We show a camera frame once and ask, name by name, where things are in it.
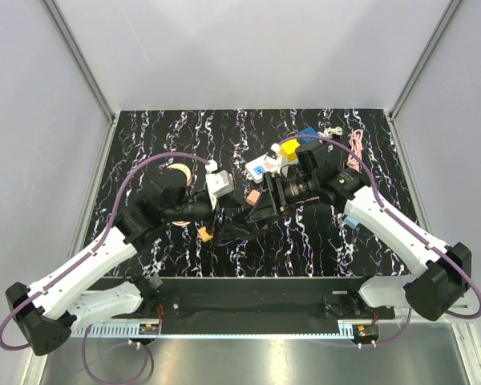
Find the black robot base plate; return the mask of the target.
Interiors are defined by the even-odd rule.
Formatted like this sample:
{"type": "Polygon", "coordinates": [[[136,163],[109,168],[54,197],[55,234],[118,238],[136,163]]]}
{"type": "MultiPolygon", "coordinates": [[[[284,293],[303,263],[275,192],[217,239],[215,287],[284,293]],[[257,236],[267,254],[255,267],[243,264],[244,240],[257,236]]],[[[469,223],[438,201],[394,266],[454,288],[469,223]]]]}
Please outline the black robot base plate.
{"type": "Polygon", "coordinates": [[[362,278],[164,278],[156,301],[165,336],[332,334],[340,321],[395,318],[355,298],[362,278]]]}

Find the yellow cube socket adapter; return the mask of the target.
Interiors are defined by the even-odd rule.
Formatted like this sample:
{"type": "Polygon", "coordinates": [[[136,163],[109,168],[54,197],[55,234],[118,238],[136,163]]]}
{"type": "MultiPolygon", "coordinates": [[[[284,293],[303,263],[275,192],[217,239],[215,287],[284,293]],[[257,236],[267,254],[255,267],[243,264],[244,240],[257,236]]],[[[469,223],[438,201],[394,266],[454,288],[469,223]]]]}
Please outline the yellow cube socket adapter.
{"type": "Polygon", "coordinates": [[[300,147],[298,140],[287,140],[281,145],[279,154],[284,157],[289,164],[297,160],[296,151],[300,147]]]}

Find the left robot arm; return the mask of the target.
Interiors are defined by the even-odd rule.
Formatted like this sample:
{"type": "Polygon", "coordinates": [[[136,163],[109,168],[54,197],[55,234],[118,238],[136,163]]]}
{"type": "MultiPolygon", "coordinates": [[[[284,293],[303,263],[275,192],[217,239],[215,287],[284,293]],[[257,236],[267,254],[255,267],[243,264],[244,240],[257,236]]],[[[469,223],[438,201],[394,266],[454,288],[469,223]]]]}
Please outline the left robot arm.
{"type": "Polygon", "coordinates": [[[204,190],[190,194],[179,169],[164,169],[148,181],[142,194],[114,211],[104,231],[57,270],[29,285],[12,284],[5,292],[10,320],[35,355],[58,349],[71,334],[118,314],[151,316],[157,298],[149,285],[128,280],[85,295],[105,273],[150,246],[166,225],[204,222],[212,226],[218,201],[233,190],[226,172],[209,173],[204,190]]]}

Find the black cube socket adapter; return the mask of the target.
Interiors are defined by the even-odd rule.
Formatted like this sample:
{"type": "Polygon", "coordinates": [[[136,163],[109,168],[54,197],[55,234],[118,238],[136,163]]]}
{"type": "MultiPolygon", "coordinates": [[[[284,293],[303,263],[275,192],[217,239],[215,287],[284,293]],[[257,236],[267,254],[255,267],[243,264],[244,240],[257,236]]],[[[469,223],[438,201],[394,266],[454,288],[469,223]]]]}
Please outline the black cube socket adapter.
{"type": "Polygon", "coordinates": [[[265,221],[249,221],[251,209],[222,209],[216,216],[212,243],[215,246],[252,241],[269,231],[265,221]]]}

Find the white multicolour power strip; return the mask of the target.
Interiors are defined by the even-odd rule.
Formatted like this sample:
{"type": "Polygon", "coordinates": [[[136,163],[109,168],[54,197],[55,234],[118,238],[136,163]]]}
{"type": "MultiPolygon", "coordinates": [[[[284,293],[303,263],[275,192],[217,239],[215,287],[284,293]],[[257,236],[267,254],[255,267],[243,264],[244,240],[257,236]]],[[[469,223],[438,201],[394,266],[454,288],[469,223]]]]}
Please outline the white multicolour power strip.
{"type": "Polygon", "coordinates": [[[267,172],[288,176],[291,164],[297,163],[296,153],[284,154],[269,151],[245,165],[246,176],[255,184],[260,184],[267,172]]]}

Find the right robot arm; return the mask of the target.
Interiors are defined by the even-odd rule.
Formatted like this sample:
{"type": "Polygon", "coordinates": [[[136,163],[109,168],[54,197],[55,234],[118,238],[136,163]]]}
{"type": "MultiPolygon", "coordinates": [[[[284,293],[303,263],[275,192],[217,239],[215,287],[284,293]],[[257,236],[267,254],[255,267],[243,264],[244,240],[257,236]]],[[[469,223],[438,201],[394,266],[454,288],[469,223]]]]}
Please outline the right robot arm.
{"type": "Polygon", "coordinates": [[[365,318],[380,306],[409,306],[436,321],[468,291],[471,251],[420,228],[375,191],[365,173],[330,161],[323,143],[305,143],[291,157],[274,144],[245,171],[262,186],[251,222],[269,221],[297,203],[323,203],[367,228],[404,262],[410,271],[406,276],[368,278],[348,297],[355,317],[365,318]]]}

